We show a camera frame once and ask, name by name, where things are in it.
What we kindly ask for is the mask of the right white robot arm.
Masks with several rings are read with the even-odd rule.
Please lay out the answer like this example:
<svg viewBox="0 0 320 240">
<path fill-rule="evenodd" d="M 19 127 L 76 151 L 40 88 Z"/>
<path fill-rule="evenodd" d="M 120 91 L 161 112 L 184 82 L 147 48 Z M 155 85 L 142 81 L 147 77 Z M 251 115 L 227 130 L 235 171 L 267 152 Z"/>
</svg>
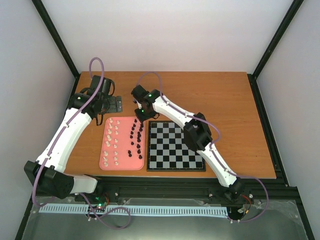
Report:
<svg viewBox="0 0 320 240">
<path fill-rule="evenodd" d="M 157 89 L 149 92 L 138 84 L 131 95 L 138 105 L 134 112 L 140 122 L 164 115 L 182 129 L 184 144 L 198 153 L 215 173 L 223 188 L 222 197 L 230 203 L 236 202 L 245 185 L 218 152 L 205 116 L 183 109 Z"/>
</svg>

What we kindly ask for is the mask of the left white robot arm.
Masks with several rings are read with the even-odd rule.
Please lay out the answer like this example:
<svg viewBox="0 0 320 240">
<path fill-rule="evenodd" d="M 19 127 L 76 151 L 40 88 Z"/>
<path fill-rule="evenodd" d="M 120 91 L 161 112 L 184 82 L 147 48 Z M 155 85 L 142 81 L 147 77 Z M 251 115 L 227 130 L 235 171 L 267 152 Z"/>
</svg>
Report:
<svg viewBox="0 0 320 240">
<path fill-rule="evenodd" d="M 33 197 L 41 191 L 59 199 L 78 193 L 86 193 L 95 202 L 103 198 L 104 188 L 98 185 L 96 178 L 69 175 L 65 169 L 77 141 L 91 121 L 95 120 L 100 126 L 104 114 L 120 111 L 114 92 L 113 80 L 95 75 L 89 87 L 69 99 L 62 123 L 49 145 L 35 161 L 27 161 L 24 166 L 33 185 Z"/>
</svg>

